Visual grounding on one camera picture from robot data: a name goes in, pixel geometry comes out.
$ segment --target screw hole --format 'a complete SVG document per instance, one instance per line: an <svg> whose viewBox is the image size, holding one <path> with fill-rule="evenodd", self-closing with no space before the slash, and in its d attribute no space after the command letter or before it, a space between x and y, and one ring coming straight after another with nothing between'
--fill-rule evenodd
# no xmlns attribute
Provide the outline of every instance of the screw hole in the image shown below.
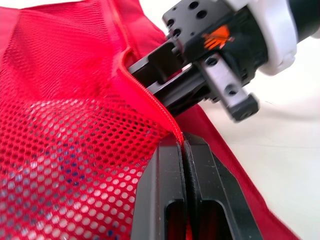
<svg viewBox="0 0 320 240"><path fill-rule="evenodd" d="M205 16L207 16L207 11L206 10L201 10L196 14L197 19L203 19Z"/></svg>
<svg viewBox="0 0 320 240"><path fill-rule="evenodd" d="M169 28L171 28L172 26L173 26L173 24L175 23L175 20L173 20L173 19L170 19L168 22L167 22L167 26L169 27Z"/></svg>
<svg viewBox="0 0 320 240"><path fill-rule="evenodd" d="M193 1L192 3L190 3L189 5L189 9L195 9L196 7L198 7L199 3L197 1Z"/></svg>
<svg viewBox="0 0 320 240"><path fill-rule="evenodd" d="M238 89L234 84L229 84L228 86L226 86L224 91L229 96L234 96L238 93Z"/></svg>
<svg viewBox="0 0 320 240"><path fill-rule="evenodd" d="M218 60L217 60L216 58L214 58L214 57L209 57L209 58L205 61L205 63L206 63L207 65L209 65L209 66L214 66L214 65L216 65L216 64L218 63Z"/></svg>
<svg viewBox="0 0 320 240"><path fill-rule="evenodd" d="M179 28L177 28L177 29L175 29L175 30L173 31L173 36L176 37L176 38L177 38L180 34L181 34L181 30L180 30Z"/></svg>

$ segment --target red mesh fabric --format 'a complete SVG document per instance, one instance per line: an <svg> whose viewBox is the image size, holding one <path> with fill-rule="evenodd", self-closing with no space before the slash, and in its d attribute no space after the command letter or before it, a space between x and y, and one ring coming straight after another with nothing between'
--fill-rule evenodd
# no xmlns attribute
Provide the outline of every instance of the red mesh fabric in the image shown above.
<svg viewBox="0 0 320 240"><path fill-rule="evenodd" d="M156 145L169 132L183 140L125 68L163 33L137 0L0 10L12 23L0 38L0 239L129 239ZM187 131L197 121L210 129L206 140L249 196L265 239L293 239L253 200L261 196L212 125L198 111L183 116ZM204 128L197 133L208 138Z"/></svg>

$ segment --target orange label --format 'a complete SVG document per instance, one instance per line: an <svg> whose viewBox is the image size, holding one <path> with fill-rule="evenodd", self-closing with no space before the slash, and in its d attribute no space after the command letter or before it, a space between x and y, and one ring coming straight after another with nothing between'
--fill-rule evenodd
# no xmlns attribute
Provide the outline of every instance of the orange label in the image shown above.
<svg viewBox="0 0 320 240"><path fill-rule="evenodd" d="M227 41L232 42L235 38L230 37L229 29L226 25L219 27L217 30L210 34L204 34L204 47L212 50L215 47L222 49Z"/></svg>

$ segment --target zipper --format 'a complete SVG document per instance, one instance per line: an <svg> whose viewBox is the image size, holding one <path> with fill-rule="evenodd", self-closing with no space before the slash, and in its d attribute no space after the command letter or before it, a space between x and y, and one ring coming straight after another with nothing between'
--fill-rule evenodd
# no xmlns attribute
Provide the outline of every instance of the zipper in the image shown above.
<svg viewBox="0 0 320 240"><path fill-rule="evenodd" d="M162 105L161 102L159 102L158 99L155 98L155 96L153 96L139 81L137 81L127 70L127 68L125 67L125 56L132 52L134 57L136 58L136 60L138 61L141 56L140 53L138 51L138 49L136 48L135 44L133 42L131 42L128 38L128 33L124 27L124 25L121 22L117 7L115 6L114 0L110 0L110 8L112 11L112 14L114 16L114 20L117 24L117 26L119 27L122 36L124 38L125 43L127 44L128 48L126 49L123 58L122 58L122 62L120 65L120 70L122 71L122 73L128 77L133 83L135 83L133 86L136 90L138 91L142 91L144 93L145 99L148 103L150 103L152 106L155 107L156 110L158 110L161 115L167 120L168 124L172 127L172 132L175 135L178 143L180 144L181 149L183 150L184 148L184 136L177 124L177 122L175 121L174 117L168 112L168 110Z"/></svg>

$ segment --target black clamp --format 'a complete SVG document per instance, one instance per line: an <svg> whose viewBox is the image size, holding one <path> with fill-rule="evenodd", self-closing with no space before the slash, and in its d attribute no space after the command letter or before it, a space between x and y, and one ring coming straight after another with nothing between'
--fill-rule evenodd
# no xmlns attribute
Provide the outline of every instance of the black clamp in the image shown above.
<svg viewBox="0 0 320 240"><path fill-rule="evenodd" d="M235 177L200 137L163 139L136 191L131 240L262 240Z"/></svg>

